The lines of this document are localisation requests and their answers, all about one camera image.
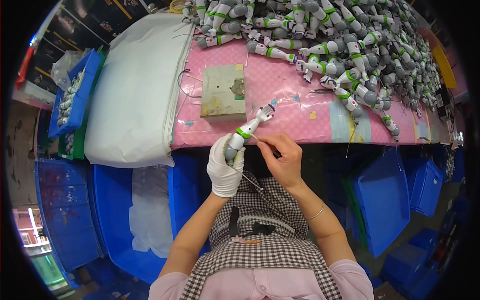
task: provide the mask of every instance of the plastic bag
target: plastic bag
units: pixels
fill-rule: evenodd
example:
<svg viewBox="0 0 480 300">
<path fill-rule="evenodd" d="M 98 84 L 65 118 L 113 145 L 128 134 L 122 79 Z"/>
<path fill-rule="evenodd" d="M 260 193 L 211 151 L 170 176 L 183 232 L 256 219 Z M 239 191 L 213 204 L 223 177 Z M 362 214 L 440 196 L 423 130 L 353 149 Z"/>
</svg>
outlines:
<svg viewBox="0 0 480 300">
<path fill-rule="evenodd" d="M 168 205 L 168 167 L 152 166 L 133 169 L 132 207 L 129 211 L 132 248 L 146 252 L 152 249 L 167 258 L 173 243 Z"/>
<path fill-rule="evenodd" d="M 65 51 L 65 54 L 52 65 L 50 76 L 53 82 L 62 90 L 66 91 L 72 86 L 72 79 L 68 77 L 68 72 L 90 51 L 86 48 L 84 52 Z"/>
</svg>

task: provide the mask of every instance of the pile of toy parts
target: pile of toy parts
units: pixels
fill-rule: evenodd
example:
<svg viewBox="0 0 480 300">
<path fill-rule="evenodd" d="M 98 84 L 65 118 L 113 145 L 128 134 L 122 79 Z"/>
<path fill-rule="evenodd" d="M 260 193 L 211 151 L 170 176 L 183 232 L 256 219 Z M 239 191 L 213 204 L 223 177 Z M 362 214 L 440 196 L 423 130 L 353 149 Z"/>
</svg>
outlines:
<svg viewBox="0 0 480 300">
<path fill-rule="evenodd" d="M 198 47 L 245 38 L 249 53 L 286 60 L 309 83 L 319 73 L 320 84 L 341 99 L 355 125 L 363 113 L 359 103 L 366 105 L 395 142 L 400 129 L 386 113 L 392 95 L 419 116 L 420 101 L 434 111 L 438 64 L 403 0 L 194 0 L 182 13 L 184 23 L 195 22 L 204 34 L 195 38 Z"/>
</svg>

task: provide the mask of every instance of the pink shirt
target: pink shirt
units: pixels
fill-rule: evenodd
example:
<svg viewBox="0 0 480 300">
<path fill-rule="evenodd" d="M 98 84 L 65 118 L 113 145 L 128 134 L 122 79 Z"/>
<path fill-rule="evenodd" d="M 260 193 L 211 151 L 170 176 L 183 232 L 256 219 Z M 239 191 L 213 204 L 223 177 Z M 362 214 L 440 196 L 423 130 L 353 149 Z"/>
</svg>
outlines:
<svg viewBox="0 0 480 300">
<path fill-rule="evenodd" d="M 334 262 L 328 268 L 344 300 L 373 300 L 373 288 L 362 267 L 349 259 Z M 170 273 L 150 286 L 149 300 L 179 299 L 188 276 Z M 297 268 L 229 268 L 210 275 L 200 299 L 325 300 L 315 274 Z"/>
</svg>

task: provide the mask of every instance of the gloved hand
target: gloved hand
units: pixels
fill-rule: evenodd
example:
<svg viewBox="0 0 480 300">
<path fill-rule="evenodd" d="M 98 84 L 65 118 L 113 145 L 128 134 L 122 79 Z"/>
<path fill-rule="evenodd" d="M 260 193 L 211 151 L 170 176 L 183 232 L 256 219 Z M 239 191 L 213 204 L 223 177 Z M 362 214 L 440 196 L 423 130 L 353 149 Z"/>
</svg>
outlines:
<svg viewBox="0 0 480 300">
<path fill-rule="evenodd" d="M 210 148 L 207 173 L 212 180 L 212 192 L 218 197 L 231 198 L 235 196 L 242 177 L 225 162 L 225 149 L 231 137 L 232 134 L 229 133 L 219 138 Z M 245 147 L 242 147 L 233 159 L 233 167 L 240 172 L 243 172 L 244 153 Z"/>
</svg>

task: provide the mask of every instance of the person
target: person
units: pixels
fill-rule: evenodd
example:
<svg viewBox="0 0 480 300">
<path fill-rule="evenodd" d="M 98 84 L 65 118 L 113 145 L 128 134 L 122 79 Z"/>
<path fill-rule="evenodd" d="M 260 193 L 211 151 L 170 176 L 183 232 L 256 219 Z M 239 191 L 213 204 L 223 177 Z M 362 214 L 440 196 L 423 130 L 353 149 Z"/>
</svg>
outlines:
<svg viewBox="0 0 480 300">
<path fill-rule="evenodd" d="M 231 136 L 210 149 L 212 192 L 173 241 L 149 299 L 373 299 L 340 222 L 300 176 L 302 149 L 284 132 L 259 136 L 273 177 L 257 179 L 243 170 L 245 147 L 239 172 L 225 163 Z M 207 237 L 212 250 L 198 258 Z"/>
</svg>

